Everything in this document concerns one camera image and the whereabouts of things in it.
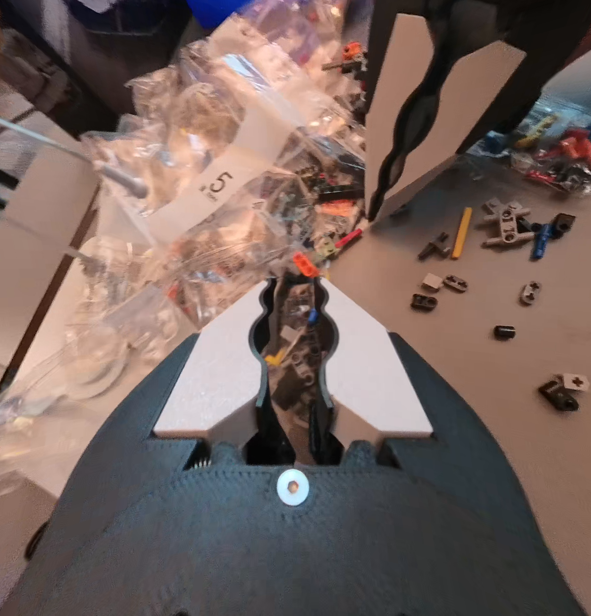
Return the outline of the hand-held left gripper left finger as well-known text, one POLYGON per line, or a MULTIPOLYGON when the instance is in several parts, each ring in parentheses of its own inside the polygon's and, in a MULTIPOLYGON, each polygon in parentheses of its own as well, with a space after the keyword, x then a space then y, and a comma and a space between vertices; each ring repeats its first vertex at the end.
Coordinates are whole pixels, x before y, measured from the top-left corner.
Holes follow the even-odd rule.
POLYGON ((268 384, 261 350, 275 288, 275 278, 256 284, 201 330, 154 425, 157 437, 242 449, 256 435, 256 407, 268 384))

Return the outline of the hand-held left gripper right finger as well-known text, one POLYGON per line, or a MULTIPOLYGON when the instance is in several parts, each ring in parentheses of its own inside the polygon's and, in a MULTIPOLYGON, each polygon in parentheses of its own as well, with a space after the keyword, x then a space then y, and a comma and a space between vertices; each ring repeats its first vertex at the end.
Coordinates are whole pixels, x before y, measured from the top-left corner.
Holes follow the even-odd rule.
POLYGON ((315 400, 315 458, 352 443, 427 439, 433 427, 391 333, 325 278, 315 279, 322 359, 315 400))

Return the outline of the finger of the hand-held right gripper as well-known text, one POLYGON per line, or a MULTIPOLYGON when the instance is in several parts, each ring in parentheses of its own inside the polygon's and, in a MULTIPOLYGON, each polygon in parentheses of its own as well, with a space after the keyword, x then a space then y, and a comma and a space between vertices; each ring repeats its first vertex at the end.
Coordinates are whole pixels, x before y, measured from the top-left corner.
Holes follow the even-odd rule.
POLYGON ((438 101, 422 87, 435 56, 428 20, 419 14, 376 13, 368 44, 366 114, 366 219, 376 220, 397 205, 384 202, 416 192, 438 166, 430 131, 438 101))
POLYGON ((457 61, 441 86, 439 106, 428 142, 433 146, 433 153, 438 155, 438 166, 426 178, 422 177, 423 186, 419 190, 397 193, 384 202, 385 206, 397 205, 393 212, 397 211, 453 164, 461 143, 524 57, 523 51, 496 41, 457 61))

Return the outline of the small grey lego assembly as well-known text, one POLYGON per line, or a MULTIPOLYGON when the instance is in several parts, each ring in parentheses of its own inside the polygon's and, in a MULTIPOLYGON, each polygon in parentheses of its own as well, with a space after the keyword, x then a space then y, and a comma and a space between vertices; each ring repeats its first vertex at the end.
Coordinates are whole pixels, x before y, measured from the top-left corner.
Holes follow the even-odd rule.
POLYGON ((471 218, 473 215, 473 208, 466 207, 463 210, 461 215, 461 219, 459 222, 458 230, 455 236, 455 241, 453 244, 453 250, 451 253, 451 259, 457 260, 463 254, 464 246, 467 241, 467 237, 469 234, 469 225, 471 223, 471 218))

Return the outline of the grey connector with black pin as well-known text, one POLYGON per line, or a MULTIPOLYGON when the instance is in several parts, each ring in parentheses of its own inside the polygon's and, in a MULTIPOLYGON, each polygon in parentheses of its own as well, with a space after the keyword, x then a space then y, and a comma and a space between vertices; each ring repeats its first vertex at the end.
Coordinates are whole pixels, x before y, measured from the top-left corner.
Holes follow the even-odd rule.
POLYGON ((449 234, 441 232, 436 238, 428 242, 424 248, 418 253, 417 259, 425 261, 432 255, 438 255, 440 258, 447 258, 452 252, 452 248, 447 245, 449 234))

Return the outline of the dark grey lego chassis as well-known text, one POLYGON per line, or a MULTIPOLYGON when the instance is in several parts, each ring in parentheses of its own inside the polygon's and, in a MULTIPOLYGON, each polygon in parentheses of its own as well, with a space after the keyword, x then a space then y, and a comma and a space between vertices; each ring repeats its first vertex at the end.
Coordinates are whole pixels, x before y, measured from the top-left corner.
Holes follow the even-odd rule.
POLYGON ((322 65, 323 72, 338 71, 340 74, 363 74, 367 72, 367 49, 360 42, 353 41, 346 44, 335 62, 322 65))

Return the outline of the heap of loose lego parts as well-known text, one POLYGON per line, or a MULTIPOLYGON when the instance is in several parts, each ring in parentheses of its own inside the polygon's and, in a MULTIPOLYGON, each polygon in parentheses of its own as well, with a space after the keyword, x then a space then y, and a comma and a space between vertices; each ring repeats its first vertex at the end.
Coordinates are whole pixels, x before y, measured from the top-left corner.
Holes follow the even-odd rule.
MULTIPOLYGON (((307 255, 325 278, 329 278, 330 260, 357 242, 361 228, 348 234, 323 237, 320 254, 307 255)), ((265 356, 269 367, 270 388, 273 404, 282 412, 289 413, 292 422, 309 427, 311 409, 315 404, 319 381, 319 367, 327 353, 327 344, 322 341, 322 319, 317 294, 316 278, 307 278, 287 271, 279 279, 275 293, 275 328, 270 348, 273 353, 265 356)))

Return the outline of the grey double-hole lego connector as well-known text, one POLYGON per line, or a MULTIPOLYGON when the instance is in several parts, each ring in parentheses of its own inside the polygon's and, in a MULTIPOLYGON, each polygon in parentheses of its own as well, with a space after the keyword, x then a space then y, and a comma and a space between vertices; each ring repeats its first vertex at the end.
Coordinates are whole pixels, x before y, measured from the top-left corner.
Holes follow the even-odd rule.
POLYGON ((536 237, 536 233, 530 228, 526 231, 520 231, 518 228, 518 219, 527 217, 531 213, 530 208, 523 207, 517 201, 504 204, 497 198, 486 201, 482 207, 486 213, 482 224, 493 225, 497 231, 496 236, 482 242, 483 248, 514 247, 536 237))

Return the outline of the orange lego connector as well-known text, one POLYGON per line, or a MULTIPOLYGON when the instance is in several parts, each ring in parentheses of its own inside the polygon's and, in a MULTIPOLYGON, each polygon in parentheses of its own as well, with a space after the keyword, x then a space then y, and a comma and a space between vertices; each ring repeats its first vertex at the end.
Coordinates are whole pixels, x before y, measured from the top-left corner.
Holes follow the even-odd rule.
POLYGON ((292 261, 299 273, 307 278, 317 278, 320 276, 318 267, 301 251, 295 252, 292 256, 292 261))

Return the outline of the blue lego pin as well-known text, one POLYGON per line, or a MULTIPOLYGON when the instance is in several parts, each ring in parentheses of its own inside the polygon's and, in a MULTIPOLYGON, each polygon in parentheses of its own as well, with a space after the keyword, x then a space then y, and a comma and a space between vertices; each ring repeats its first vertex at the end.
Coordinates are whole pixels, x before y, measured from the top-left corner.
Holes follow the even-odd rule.
POLYGON ((539 261, 544 257, 552 233, 553 225, 550 222, 540 226, 534 238, 532 253, 530 256, 532 261, 539 261))

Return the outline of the pile of clear lego bags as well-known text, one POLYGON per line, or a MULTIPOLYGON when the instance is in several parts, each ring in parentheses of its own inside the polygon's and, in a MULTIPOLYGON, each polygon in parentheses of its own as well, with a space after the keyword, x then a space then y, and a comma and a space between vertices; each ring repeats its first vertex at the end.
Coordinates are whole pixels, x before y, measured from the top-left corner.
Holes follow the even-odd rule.
POLYGON ((358 84, 339 60, 347 1, 250 1, 165 68, 132 79, 134 115, 86 133, 93 160, 141 178, 145 198, 105 178, 63 344, 0 394, 0 475, 59 492, 106 404, 292 256, 361 218, 329 214, 331 185, 362 189, 358 84))

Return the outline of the small zip bag of pins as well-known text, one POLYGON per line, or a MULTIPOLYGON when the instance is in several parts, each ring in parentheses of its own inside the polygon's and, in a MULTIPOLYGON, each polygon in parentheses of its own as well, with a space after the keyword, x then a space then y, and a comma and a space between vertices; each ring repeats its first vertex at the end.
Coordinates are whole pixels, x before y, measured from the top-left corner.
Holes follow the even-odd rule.
POLYGON ((517 127, 489 131, 467 154, 568 195, 591 194, 591 110, 541 96, 517 127))

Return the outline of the white cardboard box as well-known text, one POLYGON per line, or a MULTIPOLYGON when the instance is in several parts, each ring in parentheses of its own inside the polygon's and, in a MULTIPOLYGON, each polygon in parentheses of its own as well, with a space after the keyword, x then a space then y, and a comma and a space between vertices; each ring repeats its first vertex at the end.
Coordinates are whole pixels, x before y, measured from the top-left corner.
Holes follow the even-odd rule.
POLYGON ((0 221, 0 367, 11 363, 99 188, 91 164, 42 147, 5 215, 56 241, 44 243, 0 221))

